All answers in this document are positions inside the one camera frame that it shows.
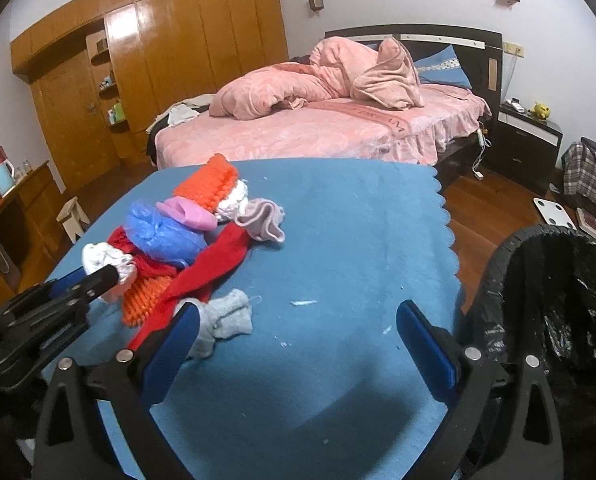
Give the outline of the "yellow plush toy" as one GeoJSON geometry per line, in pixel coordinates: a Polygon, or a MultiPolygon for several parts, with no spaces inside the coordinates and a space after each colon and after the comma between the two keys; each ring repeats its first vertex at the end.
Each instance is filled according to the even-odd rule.
{"type": "Polygon", "coordinates": [[[550,116],[550,107],[544,103],[536,102],[529,110],[529,113],[536,119],[546,122],[550,116]]]}

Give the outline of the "book on floor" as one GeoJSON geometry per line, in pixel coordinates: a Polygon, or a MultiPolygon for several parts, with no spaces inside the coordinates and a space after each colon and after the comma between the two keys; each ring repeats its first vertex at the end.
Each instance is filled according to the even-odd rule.
{"type": "Polygon", "coordinates": [[[583,208],[576,208],[576,218],[578,226],[587,235],[596,240],[596,218],[583,208]]]}

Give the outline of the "white bathroom scale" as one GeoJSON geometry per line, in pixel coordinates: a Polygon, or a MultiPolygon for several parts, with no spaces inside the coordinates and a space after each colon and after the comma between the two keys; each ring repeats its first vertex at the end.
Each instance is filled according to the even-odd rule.
{"type": "Polygon", "coordinates": [[[576,230],[575,222],[560,203],[545,200],[543,197],[534,197],[533,204],[546,224],[576,230]]]}

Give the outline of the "black lined trash bin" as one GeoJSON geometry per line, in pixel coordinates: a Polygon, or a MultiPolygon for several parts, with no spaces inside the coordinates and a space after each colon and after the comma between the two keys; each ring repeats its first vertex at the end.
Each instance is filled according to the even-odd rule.
{"type": "Polygon", "coordinates": [[[561,226],[509,235],[488,259],[457,338],[501,363],[542,362],[563,475],[596,479],[596,240],[561,226]]]}

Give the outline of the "white tissue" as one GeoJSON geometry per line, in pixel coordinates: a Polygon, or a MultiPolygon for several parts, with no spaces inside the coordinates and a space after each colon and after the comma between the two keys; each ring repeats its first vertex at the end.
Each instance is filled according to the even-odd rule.
{"type": "Polygon", "coordinates": [[[118,284],[105,292],[102,299],[106,304],[114,304],[131,288],[138,277],[138,267],[132,255],[103,242],[86,244],[82,249],[82,266],[86,275],[110,264],[118,272],[118,284]]]}

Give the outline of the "black headboard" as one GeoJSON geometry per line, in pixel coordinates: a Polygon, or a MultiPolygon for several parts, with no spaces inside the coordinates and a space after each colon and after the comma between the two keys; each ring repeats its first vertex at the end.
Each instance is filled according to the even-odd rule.
{"type": "Polygon", "coordinates": [[[409,49],[415,61],[452,46],[471,91],[488,103],[490,124],[497,122],[502,96],[503,35],[491,30],[441,24],[382,24],[327,30],[325,37],[376,42],[393,37],[409,49]]]}

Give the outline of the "blue plastic bag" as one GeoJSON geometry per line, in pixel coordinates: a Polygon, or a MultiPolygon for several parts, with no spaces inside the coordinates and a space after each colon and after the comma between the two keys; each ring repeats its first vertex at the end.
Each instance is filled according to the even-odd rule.
{"type": "Polygon", "coordinates": [[[124,232],[130,242],[153,260],[186,268],[207,248],[205,237],[164,216],[140,200],[129,207],[124,232]]]}

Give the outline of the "grey sock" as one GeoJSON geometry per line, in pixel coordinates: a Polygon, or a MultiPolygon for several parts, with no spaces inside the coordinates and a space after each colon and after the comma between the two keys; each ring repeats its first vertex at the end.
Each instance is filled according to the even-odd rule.
{"type": "Polygon", "coordinates": [[[198,337],[187,353],[189,360],[210,358],[218,340],[252,333],[252,308],[249,297],[240,289],[234,288],[225,296],[212,298],[208,302],[183,298],[175,306],[174,313],[179,312],[184,304],[194,304],[200,315],[198,337]]]}

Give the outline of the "white tissue ball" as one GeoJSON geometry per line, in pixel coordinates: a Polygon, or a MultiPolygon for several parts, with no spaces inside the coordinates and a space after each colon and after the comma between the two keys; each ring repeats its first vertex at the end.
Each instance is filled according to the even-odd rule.
{"type": "Polygon", "coordinates": [[[214,211],[215,218],[220,223],[233,221],[240,214],[243,214],[248,202],[248,185],[245,181],[238,180],[228,196],[217,204],[214,211]]]}

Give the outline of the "pink cloth pouch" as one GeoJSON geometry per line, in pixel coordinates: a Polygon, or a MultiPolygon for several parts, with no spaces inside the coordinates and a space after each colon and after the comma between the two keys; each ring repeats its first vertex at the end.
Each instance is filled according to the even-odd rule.
{"type": "Polygon", "coordinates": [[[185,197],[170,197],[163,202],[157,202],[156,208],[161,214],[179,222],[188,229],[207,232],[217,227],[217,218],[212,212],[202,208],[194,200],[185,197]]]}

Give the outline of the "bed with pink sheet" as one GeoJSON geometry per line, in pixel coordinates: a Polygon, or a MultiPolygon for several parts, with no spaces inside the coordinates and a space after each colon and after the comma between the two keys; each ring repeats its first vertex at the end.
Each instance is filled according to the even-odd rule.
{"type": "Polygon", "coordinates": [[[467,89],[425,84],[421,93],[425,105],[407,110],[334,99],[252,120],[205,112],[160,130],[149,146],[159,169],[201,165],[217,153],[230,162],[319,157],[433,166],[491,117],[488,103],[467,89]]]}

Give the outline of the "red cloth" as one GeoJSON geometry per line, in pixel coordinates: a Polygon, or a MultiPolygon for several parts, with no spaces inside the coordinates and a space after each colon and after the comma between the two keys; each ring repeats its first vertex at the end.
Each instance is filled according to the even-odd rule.
{"type": "Polygon", "coordinates": [[[179,270],[146,256],[130,242],[121,226],[115,229],[109,236],[108,243],[133,256],[138,267],[136,280],[161,275],[173,278],[146,321],[135,327],[138,332],[128,343],[128,348],[138,350],[151,333],[166,328],[172,321],[175,306],[183,298],[197,298],[200,301],[210,299],[222,278],[232,273],[243,262],[250,242],[251,238],[243,228],[229,222],[215,242],[203,250],[193,264],[179,270]]]}

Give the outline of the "blue pillow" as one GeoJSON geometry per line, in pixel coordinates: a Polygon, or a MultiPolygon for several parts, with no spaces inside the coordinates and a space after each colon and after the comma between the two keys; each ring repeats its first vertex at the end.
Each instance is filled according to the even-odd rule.
{"type": "Polygon", "coordinates": [[[463,89],[472,89],[471,82],[462,69],[462,64],[453,46],[448,46],[427,58],[414,62],[422,84],[446,84],[463,89]]]}

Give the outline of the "orange foam net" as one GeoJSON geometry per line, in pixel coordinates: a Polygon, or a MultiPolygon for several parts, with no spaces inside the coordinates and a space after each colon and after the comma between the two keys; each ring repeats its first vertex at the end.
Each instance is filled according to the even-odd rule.
{"type": "Polygon", "coordinates": [[[235,188],[237,180],[237,169],[222,154],[215,153],[205,165],[179,184],[173,195],[214,212],[217,205],[235,188]]]}
{"type": "Polygon", "coordinates": [[[129,327],[142,325],[172,281],[167,275],[138,278],[122,296],[122,323],[129,327]]]}

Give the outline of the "wooden side cabinet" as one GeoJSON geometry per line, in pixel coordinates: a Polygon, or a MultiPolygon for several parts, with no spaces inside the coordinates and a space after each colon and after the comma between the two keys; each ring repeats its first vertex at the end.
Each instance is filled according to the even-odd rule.
{"type": "Polygon", "coordinates": [[[46,162],[1,198],[0,305],[44,282],[70,248],[57,221],[64,203],[46,162]]]}

